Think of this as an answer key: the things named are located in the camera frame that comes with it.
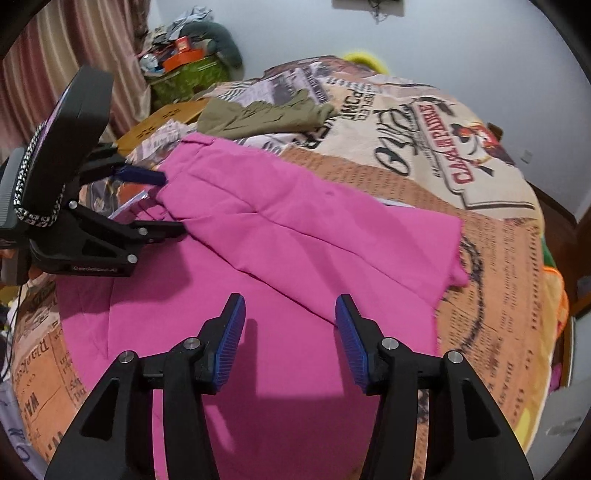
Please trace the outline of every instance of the black cable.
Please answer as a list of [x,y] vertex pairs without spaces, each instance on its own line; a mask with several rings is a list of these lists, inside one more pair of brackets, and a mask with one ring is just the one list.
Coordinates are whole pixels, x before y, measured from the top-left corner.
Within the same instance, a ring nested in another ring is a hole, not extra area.
[[[17,324],[17,318],[18,318],[18,311],[21,308],[21,293],[22,293],[22,285],[21,287],[18,289],[18,300],[17,300],[17,309],[14,312],[14,317],[12,318],[12,320],[10,321],[10,325],[8,326],[8,332],[9,335],[12,334],[12,338],[10,340],[10,343],[8,343],[8,336],[6,336],[6,352],[4,352],[4,358],[6,359],[6,371],[2,374],[2,378],[0,379],[0,383],[4,383],[4,381],[6,380],[6,377],[8,376],[8,373],[10,372],[10,367],[12,367],[12,344],[14,343],[14,333],[13,333],[13,328],[16,327]],[[10,357],[8,357],[8,348],[10,347]]]

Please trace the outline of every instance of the pink and beige curtain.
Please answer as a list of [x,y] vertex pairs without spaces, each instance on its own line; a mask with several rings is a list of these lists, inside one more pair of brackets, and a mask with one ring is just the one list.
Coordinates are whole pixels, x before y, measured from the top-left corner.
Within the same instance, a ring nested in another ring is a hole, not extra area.
[[25,145],[78,68],[115,77],[111,122],[115,140],[150,112],[150,90],[137,61],[150,0],[51,0],[29,22],[0,64],[0,163]]

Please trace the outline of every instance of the cartoon character print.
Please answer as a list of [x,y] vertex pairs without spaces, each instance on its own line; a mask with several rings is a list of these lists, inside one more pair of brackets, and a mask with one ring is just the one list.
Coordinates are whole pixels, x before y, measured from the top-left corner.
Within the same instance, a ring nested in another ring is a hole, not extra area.
[[464,144],[473,144],[473,148],[470,152],[468,152],[468,155],[475,155],[478,149],[484,150],[486,153],[485,157],[467,158],[466,161],[469,161],[476,168],[488,173],[491,177],[494,174],[493,170],[482,165],[491,158],[502,160],[507,165],[515,165],[513,160],[511,160],[511,157],[507,154],[505,149],[492,134],[492,132],[481,123],[474,123],[467,126],[451,124],[450,127],[452,128],[452,135],[457,137],[460,142]]

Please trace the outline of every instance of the striped curtain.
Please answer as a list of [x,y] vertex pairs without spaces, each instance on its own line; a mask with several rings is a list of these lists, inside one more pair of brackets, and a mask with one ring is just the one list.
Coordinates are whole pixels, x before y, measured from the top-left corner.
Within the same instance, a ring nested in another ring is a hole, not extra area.
[[150,113],[150,90],[137,53],[150,0],[51,0],[0,64],[0,163],[28,143],[83,64],[115,77],[103,140],[126,133]]

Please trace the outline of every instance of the baseboard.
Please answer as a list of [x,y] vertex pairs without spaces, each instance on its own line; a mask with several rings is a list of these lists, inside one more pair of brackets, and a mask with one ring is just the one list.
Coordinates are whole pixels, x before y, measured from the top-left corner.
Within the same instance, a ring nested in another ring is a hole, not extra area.
[[530,183],[530,187],[533,189],[535,196],[537,196],[540,200],[542,200],[542,202],[552,207],[564,218],[566,218],[573,227],[577,228],[577,219],[574,217],[572,213],[570,213],[566,208],[564,208],[561,204],[554,200],[550,195],[548,195],[546,192],[543,192],[532,183]]

